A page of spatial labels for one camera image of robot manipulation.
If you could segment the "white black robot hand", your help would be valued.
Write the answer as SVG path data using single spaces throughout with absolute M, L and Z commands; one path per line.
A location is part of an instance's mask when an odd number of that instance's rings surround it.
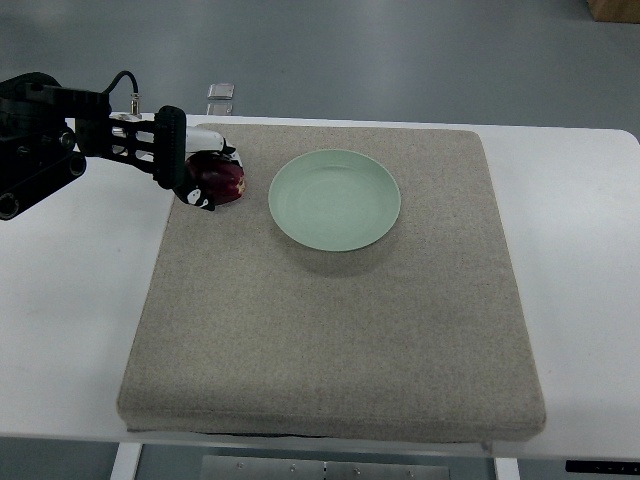
M 227 142 L 226 138 L 218 132 L 200 127 L 188 127 L 186 132 L 186 153 L 185 153 L 185 176 L 182 182 L 173 188 L 177 198 L 187 205 L 191 205 L 187 201 L 187 194 L 191 187 L 194 186 L 191 174 L 189 173 L 186 160 L 189 156 L 198 152 L 213 152 L 228 156 L 231 160 L 237 161 L 242 167 L 242 161 L 237 149 Z M 203 210 L 214 211 L 210 208 L 200 208 Z

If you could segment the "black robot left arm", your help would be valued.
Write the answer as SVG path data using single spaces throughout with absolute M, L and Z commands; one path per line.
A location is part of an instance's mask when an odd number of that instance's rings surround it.
M 113 117 L 110 94 L 63 87 L 33 72 L 1 84 L 1 218 L 11 220 L 80 178 L 87 158 L 130 165 L 166 190 L 185 182 L 186 115 L 164 106 L 150 120 Z

